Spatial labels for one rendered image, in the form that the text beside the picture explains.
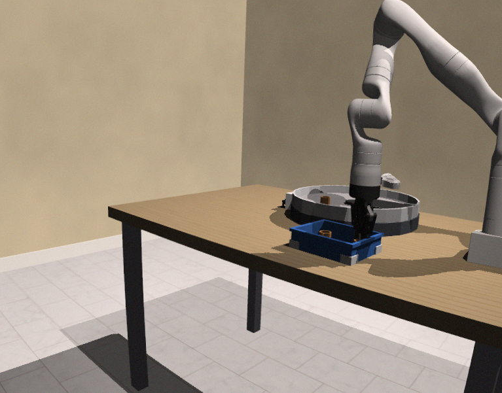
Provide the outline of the blue crate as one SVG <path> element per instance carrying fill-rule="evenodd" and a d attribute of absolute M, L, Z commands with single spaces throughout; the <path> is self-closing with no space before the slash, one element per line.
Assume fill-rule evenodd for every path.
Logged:
<path fill-rule="evenodd" d="M 331 231 L 331 238 L 320 235 L 321 230 Z M 289 228 L 289 231 L 289 247 L 346 265 L 354 265 L 382 252 L 381 239 L 384 233 L 372 231 L 367 238 L 353 242 L 353 226 L 330 220 L 323 219 L 295 226 Z"/>

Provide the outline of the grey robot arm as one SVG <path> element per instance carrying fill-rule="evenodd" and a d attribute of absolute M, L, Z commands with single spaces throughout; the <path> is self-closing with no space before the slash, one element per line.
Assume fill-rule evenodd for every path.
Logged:
<path fill-rule="evenodd" d="M 401 188 L 392 174 L 382 175 L 382 142 L 368 137 L 363 128 L 383 129 L 391 121 L 393 58 L 405 33 L 416 43 L 431 74 L 497 135 L 482 233 L 502 237 L 502 99 L 468 58 L 401 0 L 384 0 L 374 20 L 372 53 L 362 85 L 363 93 L 371 99 L 354 99 L 348 107 L 353 141 L 350 184 Z"/>

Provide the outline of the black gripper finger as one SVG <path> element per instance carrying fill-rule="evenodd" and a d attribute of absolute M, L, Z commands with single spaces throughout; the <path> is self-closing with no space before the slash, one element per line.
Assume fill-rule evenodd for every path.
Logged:
<path fill-rule="evenodd" d="M 351 203 L 351 224 L 353 225 L 354 228 L 354 237 L 353 237 L 353 242 L 354 239 L 358 239 L 358 234 L 359 234 L 359 225 L 357 223 L 357 203 Z"/>
<path fill-rule="evenodd" d="M 367 205 L 367 212 L 364 217 L 364 221 L 361 221 L 361 206 L 357 206 L 357 223 L 359 225 L 358 241 L 367 238 L 368 234 L 372 233 L 374 229 L 377 214 L 373 213 L 370 205 Z M 369 229 L 366 229 L 366 227 Z"/>

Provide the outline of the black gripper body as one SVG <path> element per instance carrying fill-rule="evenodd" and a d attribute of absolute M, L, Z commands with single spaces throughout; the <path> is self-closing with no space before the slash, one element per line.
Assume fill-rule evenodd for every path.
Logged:
<path fill-rule="evenodd" d="M 372 201 L 380 197 L 380 186 L 358 186 L 350 184 L 350 197 L 356 198 L 355 203 L 361 206 L 361 220 L 367 212 L 367 205 L 373 209 Z"/>

